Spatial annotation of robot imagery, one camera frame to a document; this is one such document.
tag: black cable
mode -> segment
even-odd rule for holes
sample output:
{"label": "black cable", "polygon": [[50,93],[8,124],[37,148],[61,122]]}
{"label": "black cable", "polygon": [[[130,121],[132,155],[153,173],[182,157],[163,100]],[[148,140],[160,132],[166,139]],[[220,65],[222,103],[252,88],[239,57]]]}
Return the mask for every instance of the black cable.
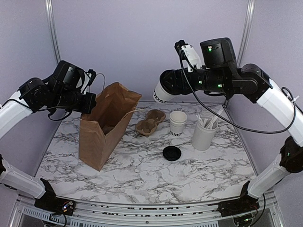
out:
{"label": "black cable", "polygon": [[185,60],[187,61],[188,65],[193,69],[193,71],[197,71],[197,70],[193,67],[193,65],[189,62],[187,56],[186,56],[186,55],[184,55],[184,56],[185,56]]}
{"label": "black cable", "polygon": [[45,111],[45,110],[58,109],[58,108],[63,109],[63,108],[69,108],[69,107],[70,107],[69,105],[57,105],[57,106],[53,106],[53,107],[37,110],[37,112],[42,112],[42,111]]}
{"label": "black cable", "polygon": [[[285,96],[287,96],[287,93],[284,91],[284,90],[282,90],[282,92],[283,92],[283,94],[285,95]],[[302,109],[297,105],[297,104],[295,104],[295,106],[298,108],[298,110],[303,114],[303,111],[302,111]]]}
{"label": "black cable", "polygon": [[257,215],[258,215],[258,213],[259,213],[258,208],[257,208],[256,206],[250,206],[250,207],[255,208],[255,210],[256,210],[256,215],[255,215],[255,216],[257,216]]}
{"label": "black cable", "polygon": [[264,194],[263,194],[263,199],[264,199],[264,207],[263,207],[262,213],[260,214],[260,216],[258,217],[258,219],[254,223],[252,223],[250,226],[254,226],[260,220],[260,218],[262,217],[262,215],[264,214],[265,207],[266,207],[266,199],[265,199],[265,195]]}
{"label": "black cable", "polygon": [[[201,102],[201,100],[199,99],[199,97],[196,95],[195,91],[193,90],[193,88],[191,87],[189,81],[188,81],[188,78],[186,76],[186,73],[185,73],[185,70],[184,70],[184,66],[183,66],[183,62],[182,62],[182,57],[181,57],[181,51],[179,53],[179,59],[180,59],[180,65],[181,65],[181,68],[182,68],[182,72],[183,72],[183,75],[194,95],[194,97],[196,98],[196,100],[198,101],[198,103],[203,106],[206,110],[208,110],[209,112],[211,112],[212,114],[216,115],[217,117],[219,117],[220,119],[226,121],[227,123],[231,124],[232,126],[238,128],[238,129],[242,129],[242,130],[245,130],[245,131],[250,131],[250,132],[255,132],[255,133],[261,133],[261,134],[278,134],[278,133],[282,133],[282,132],[285,132],[287,131],[294,123],[295,121],[295,116],[296,116],[296,106],[295,106],[295,102],[294,102],[294,116],[293,116],[293,119],[291,121],[291,123],[283,130],[279,130],[279,131],[259,131],[259,130],[255,130],[255,129],[248,129],[248,128],[245,128],[245,127],[242,127],[242,126],[239,126],[229,120],[227,120],[226,118],[222,117],[221,115],[217,114],[215,111],[213,111],[212,109],[210,109],[209,107],[207,107],[204,103]],[[294,99],[293,95],[291,94],[291,92],[289,91],[289,89],[283,87],[285,90],[287,90],[292,98],[292,100]]]}
{"label": "black cable", "polygon": [[213,96],[213,97],[224,96],[223,93],[215,93],[215,94],[212,94],[212,93],[207,92],[207,91],[204,91],[204,94],[206,94],[207,96]]}
{"label": "black cable", "polygon": [[4,106],[5,106],[5,105],[6,105],[8,102],[10,102],[10,101],[14,101],[14,102],[16,102],[16,103],[20,104],[21,106],[24,106],[24,107],[26,107],[26,108],[30,109],[30,108],[29,108],[29,106],[24,105],[23,103],[21,103],[21,102],[17,101],[16,99],[12,99],[12,98],[10,98],[10,99],[6,100],[6,102],[3,104],[3,106],[2,106],[2,107],[4,107]]}
{"label": "black cable", "polygon": [[47,117],[49,120],[53,121],[53,122],[60,122],[60,121],[63,121],[65,120],[66,118],[68,118],[70,115],[72,114],[72,111],[69,111],[69,113],[67,115],[65,115],[63,118],[60,118],[60,119],[52,119],[51,116],[52,114],[48,114]]}
{"label": "black cable", "polygon": [[53,216],[53,215],[57,215],[57,214],[62,214],[63,217],[64,217],[64,220],[65,220],[65,223],[64,223],[64,226],[63,226],[63,227],[66,227],[66,225],[67,225],[67,218],[66,218],[66,215],[65,215],[65,214],[63,213],[63,211],[61,211],[61,210],[56,210],[56,211],[58,211],[58,212],[52,214],[52,216]]}
{"label": "black cable", "polygon": [[[84,73],[88,76],[89,81],[90,81],[90,76],[86,72],[84,72]],[[87,83],[87,85],[85,86],[85,88],[83,89],[83,91],[85,91],[85,89],[87,89],[88,86],[89,86],[89,82]]]}
{"label": "black cable", "polygon": [[79,90],[79,91],[81,91],[81,88],[83,87],[83,85],[84,85],[84,82],[85,82],[85,75],[83,74],[80,74],[80,76],[81,76],[81,81],[82,81],[82,84],[81,84],[81,86],[80,87],[78,87],[77,89]]}

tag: lavender wall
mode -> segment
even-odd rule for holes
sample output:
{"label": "lavender wall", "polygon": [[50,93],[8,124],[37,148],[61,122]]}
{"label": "lavender wall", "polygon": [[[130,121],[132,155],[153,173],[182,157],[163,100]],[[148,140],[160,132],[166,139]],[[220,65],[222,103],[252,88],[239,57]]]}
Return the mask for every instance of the lavender wall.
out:
{"label": "lavender wall", "polygon": [[[0,103],[32,77],[45,78],[56,67],[44,1],[0,2]],[[34,175],[58,123],[46,113],[24,119],[0,140],[0,153]],[[17,193],[0,185],[0,226],[8,225]]]}
{"label": "lavender wall", "polygon": [[[259,65],[279,85],[302,96],[303,2],[257,1],[248,49],[243,63]],[[297,103],[303,106],[302,97]],[[234,97],[229,111],[236,123],[260,130],[282,126],[265,110],[243,97]],[[261,135],[241,132],[258,173],[279,153],[289,134]],[[286,177],[274,187],[286,227],[303,223],[303,174]]]}
{"label": "lavender wall", "polygon": [[[53,1],[62,58],[105,73],[107,85],[120,81],[143,100],[152,100],[164,70],[180,68],[178,40],[202,55],[201,41],[228,36],[238,52],[246,8],[243,0]],[[92,91],[100,92],[102,83],[97,78]],[[194,101],[192,95],[178,99]]]}

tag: paper cup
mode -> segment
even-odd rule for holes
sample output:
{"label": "paper cup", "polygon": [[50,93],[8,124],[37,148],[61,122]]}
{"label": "paper cup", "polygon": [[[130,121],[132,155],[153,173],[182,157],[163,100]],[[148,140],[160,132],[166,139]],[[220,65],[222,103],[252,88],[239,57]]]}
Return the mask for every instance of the paper cup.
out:
{"label": "paper cup", "polygon": [[171,95],[164,90],[164,88],[161,86],[161,83],[159,81],[156,88],[153,91],[153,99],[157,103],[165,103],[165,102],[173,99],[174,97],[176,97],[176,96]]}
{"label": "paper cup", "polygon": [[[211,116],[201,116],[202,120],[207,119],[208,124],[211,120]],[[191,144],[197,150],[207,150],[212,143],[214,135],[218,129],[218,122],[215,121],[211,129],[206,129],[202,127],[199,122],[196,123],[196,128],[191,139]]]}
{"label": "paper cup", "polygon": [[180,136],[184,130],[187,115],[182,111],[173,111],[169,115],[169,121],[171,135]]}

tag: paper bag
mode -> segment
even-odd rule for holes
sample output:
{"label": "paper bag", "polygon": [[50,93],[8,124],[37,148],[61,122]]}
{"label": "paper bag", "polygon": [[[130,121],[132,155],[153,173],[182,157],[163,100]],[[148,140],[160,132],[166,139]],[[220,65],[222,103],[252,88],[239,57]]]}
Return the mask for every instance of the paper bag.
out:
{"label": "paper bag", "polygon": [[97,105],[91,114],[80,120],[79,158],[100,171],[121,138],[132,118],[132,110],[142,95],[129,91],[116,82],[97,95]]}

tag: white marble surface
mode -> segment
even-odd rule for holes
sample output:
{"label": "white marble surface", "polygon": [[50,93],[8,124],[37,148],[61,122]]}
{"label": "white marble surface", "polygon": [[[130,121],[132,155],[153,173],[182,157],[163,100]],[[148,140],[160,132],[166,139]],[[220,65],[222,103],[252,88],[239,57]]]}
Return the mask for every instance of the white marble surface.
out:
{"label": "white marble surface", "polygon": [[[213,110],[221,107],[209,104]],[[73,113],[60,125],[38,170],[57,195],[74,199],[132,204],[169,204],[209,201],[238,196],[254,172],[234,128],[219,121],[211,147],[198,151],[191,146],[198,104],[141,102],[107,163],[98,172],[78,159],[80,114]],[[135,124],[150,109],[161,109],[167,117],[155,133],[139,135]],[[169,133],[169,113],[181,110],[188,121],[181,137]],[[178,146],[182,156],[169,162],[162,150]]]}

